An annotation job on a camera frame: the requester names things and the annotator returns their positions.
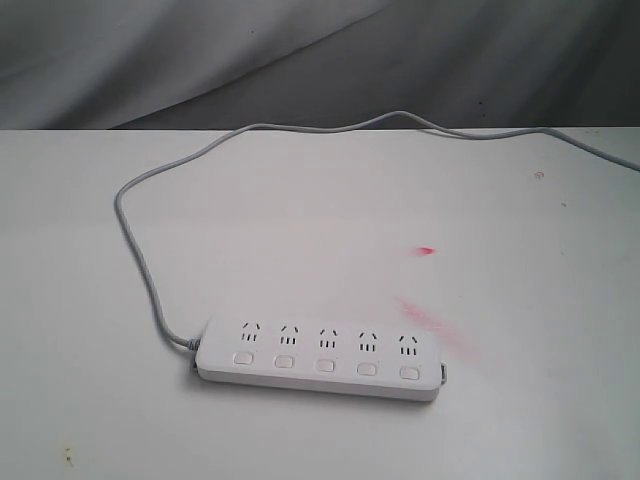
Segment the white five-socket power strip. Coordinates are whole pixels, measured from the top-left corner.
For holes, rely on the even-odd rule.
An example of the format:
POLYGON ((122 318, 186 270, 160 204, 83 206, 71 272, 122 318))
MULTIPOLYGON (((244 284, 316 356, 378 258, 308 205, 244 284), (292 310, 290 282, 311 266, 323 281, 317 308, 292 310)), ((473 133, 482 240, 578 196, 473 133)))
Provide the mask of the white five-socket power strip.
POLYGON ((447 381, 432 333, 325 319, 214 320, 195 366, 212 382, 415 402, 447 381))

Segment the grey backdrop cloth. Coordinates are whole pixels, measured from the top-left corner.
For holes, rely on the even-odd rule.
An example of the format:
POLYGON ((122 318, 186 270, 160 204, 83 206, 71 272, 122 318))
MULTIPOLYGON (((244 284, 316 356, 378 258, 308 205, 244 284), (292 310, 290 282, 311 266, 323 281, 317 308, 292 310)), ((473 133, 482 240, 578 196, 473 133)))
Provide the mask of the grey backdrop cloth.
POLYGON ((635 126, 635 1, 5 1, 5 129, 635 126))

